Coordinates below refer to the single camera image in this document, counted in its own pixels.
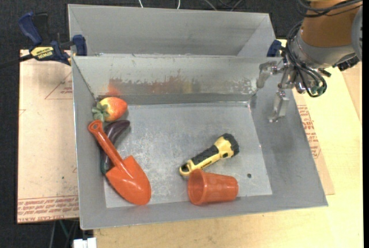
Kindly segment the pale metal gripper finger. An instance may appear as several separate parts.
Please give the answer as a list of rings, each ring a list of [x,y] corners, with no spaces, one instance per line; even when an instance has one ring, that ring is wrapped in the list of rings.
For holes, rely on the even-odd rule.
[[[271,115],[268,117],[270,123],[276,122],[282,117],[286,116],[289,105],[289,96],[285,91],[278,91],[273,100],[273,109]]]
[[[267,79],[278,72],[277,62],[268,61],[259,66],[259,76],[257,78],[257,88],[263,88]]]

